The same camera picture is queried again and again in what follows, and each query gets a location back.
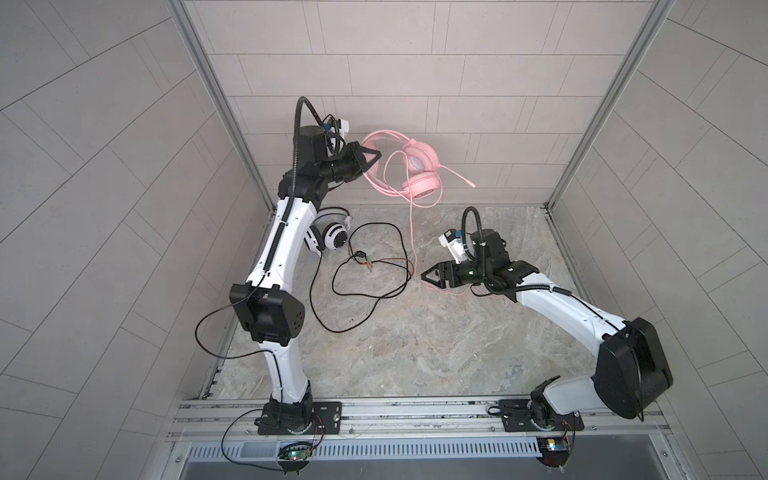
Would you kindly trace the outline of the pink headphones with cable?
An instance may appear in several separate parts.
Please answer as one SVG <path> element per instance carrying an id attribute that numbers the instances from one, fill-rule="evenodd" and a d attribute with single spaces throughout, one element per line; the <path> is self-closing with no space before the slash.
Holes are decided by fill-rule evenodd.
<path id="1" fill-rule="evenodd" d="M 414 241 L 413 209 L 430 209 L 437 206 L 443 197 L 444 185 L 440 170 L 450 172 L 464 181 L 470 188 L 476 184 L 455 170 L 443 165 L 436 151 L 427 143 L 418 141 L 394 130 L 378 130 L 368 134 L 361 145 L 371 150 L 378 150 L 379 141 L 393 141 L 399 144 L 386 160 L 376 160 L 364 173 L 364 177 L 379 193 L 392 198 L 400 198 L 409 204 L 409 228 L 411 248 L 414 253 L 413 266 L 418 266 L 418 254 Z M 406 179 L 399 188 L 387 181 L 387 170 L 394 158 L 400 157 L 405 168 Z"/>

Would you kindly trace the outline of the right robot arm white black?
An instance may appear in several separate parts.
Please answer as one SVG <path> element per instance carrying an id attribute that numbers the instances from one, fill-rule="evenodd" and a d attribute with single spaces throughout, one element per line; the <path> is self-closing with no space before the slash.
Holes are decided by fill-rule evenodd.
<path id="1" fill-rule="evenodd" d="M 601 407 L 625 419 L 642 419 L 645 409 L 672 386 L 658 333 L 647 320 L 627 320 L 601 310 L 534 265 L 511 260 L 505 241 L 492 229 L 470 237 L 449 229 L 439 242 L 452 258 L 424 271 L 423 281 L 442 290 L 484 286 L 489 294 L 548 318 L 595 357 L 593 374 L 553 377 L 531 392 L 527 411 L 536 428 L 552 430 L 567 415 Z"/>

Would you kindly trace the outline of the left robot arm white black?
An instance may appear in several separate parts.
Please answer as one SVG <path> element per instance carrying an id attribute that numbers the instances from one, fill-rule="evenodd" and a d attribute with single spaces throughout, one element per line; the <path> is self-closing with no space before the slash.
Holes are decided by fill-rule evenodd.
<path id="1" fill-rule="evenodd" d="M 301 123 L 303 111 L 314 124 Z M 314 426 L 311 385 L 301 364 L 297 338 L 305 306 L 292 294 L 294 271 L 304 238 L 315 222 L 331 186 L 360 178 L 380 153 L 349 142 L 349 123 L 332 115 L 321 118 L 311 102 L 297 101 L 292 165 L 278 186 L 278 203 L 267 242 L 243 284 L 229 292 L 242 329 L 266 359 L 272 392 L 256 420 L 261 435 L 301 435 Z"/>

